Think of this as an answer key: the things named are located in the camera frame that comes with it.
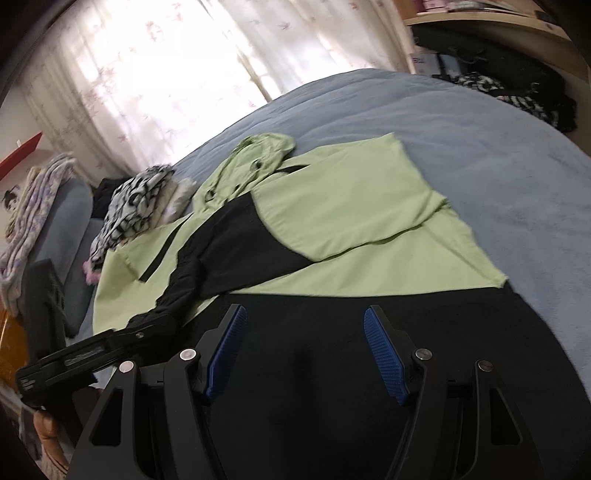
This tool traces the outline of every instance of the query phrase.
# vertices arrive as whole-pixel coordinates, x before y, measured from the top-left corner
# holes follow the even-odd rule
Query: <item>sheer white curtain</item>
[[[21,76],[96,183],[175,163],[266,102],[348,70],[406,70],[391,0],[78,0]]]

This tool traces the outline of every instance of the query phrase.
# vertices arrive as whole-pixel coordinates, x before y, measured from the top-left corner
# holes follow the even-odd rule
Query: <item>blue blanket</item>
[[[591,158],[549,125],[462,87],[357,70],[309,83],[176,165],[203,182],[240,139],[320,145],[394,134],[480,246],[552,328],[591,394]]]

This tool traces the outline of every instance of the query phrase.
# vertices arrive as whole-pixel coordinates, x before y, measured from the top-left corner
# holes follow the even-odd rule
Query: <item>wooden shelf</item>
[[[589,82],[589,69],[564,30],[537,18],[495,12],[444,12],[418,15],[404,21],[412,27],[440,24],[492,40]]]
[[[406,25],[417,25],[421,23],[443,22],[443,21],[477,21],[477,22],[498,22],[502,24],[515,25],[516,27],[531,28],[533,30],[556,35],[564,40],[569,36],[562,28],[537,18],[524,17],[522,15],[502,14],[497,12],[443,12],[438,14],[422,14],[405,20]]]

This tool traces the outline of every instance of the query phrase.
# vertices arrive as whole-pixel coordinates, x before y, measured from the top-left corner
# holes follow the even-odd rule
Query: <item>wall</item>
[[[25,143],[40,131],[21,89],[13,86],[0,106],[0,161],[17,149],[17,140]],[[41,137],[37,149],[0,180],[0,254],[7,246],[4,229],[24,189],[29,168],[46,163],[52,150],[49,140]],[[4,201],[7,195],[12,199],[8,206]]]
[[[0,161],[16,150],[17,140],[25,143],[40,131],[21,89],[13,86],[0,106]],[[38,148],[52,150],[45,137],[41,137]]]

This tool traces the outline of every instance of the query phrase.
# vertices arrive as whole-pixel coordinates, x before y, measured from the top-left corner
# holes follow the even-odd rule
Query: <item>black sleeve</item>
[[[134,316],[129,326],[162,316],[172,317],[179,326],[197,299],[257,285],[311,264],[271,235],[251,194],[245,193],[225,204],[193,233],[178,251],[177,268],[156,306]],[[158,266],[150,265],[142,279],[147,281]]]

